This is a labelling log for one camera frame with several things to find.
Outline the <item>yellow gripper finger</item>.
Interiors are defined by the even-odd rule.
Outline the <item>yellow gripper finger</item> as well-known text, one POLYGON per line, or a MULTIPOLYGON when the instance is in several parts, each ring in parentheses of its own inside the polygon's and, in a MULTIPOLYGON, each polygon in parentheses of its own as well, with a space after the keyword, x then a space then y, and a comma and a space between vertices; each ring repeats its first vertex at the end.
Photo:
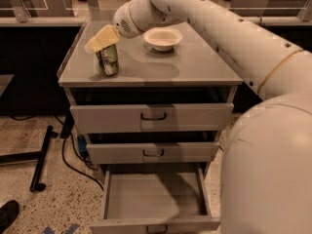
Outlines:
POLYGON ((93 54, 100 50, 116 44, 120 40, 118 29, 114 25, 106 25, 100 29, 84 46, 84 50, 93 54))

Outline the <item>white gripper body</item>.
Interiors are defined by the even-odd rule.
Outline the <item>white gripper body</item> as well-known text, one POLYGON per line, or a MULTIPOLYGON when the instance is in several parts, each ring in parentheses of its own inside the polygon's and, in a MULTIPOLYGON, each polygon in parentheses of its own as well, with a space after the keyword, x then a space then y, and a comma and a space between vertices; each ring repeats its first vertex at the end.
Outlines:
POLYGON ((121 6, 113 17, 113 23, 125 38, 135 38, 158 26, 165 26, 169 17, 159 11, 150 0, 131 0, 121 6))

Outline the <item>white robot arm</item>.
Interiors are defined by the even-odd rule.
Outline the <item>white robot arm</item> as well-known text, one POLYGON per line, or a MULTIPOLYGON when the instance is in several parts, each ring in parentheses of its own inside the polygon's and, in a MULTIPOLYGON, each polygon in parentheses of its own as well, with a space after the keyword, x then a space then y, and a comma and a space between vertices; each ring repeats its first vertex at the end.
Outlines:
POLYGON ((231 129, 221 163, 222 234, 312 234, 312 54, 210 0, 132 0, 89 53, 187 22, 262 102, 231 129))

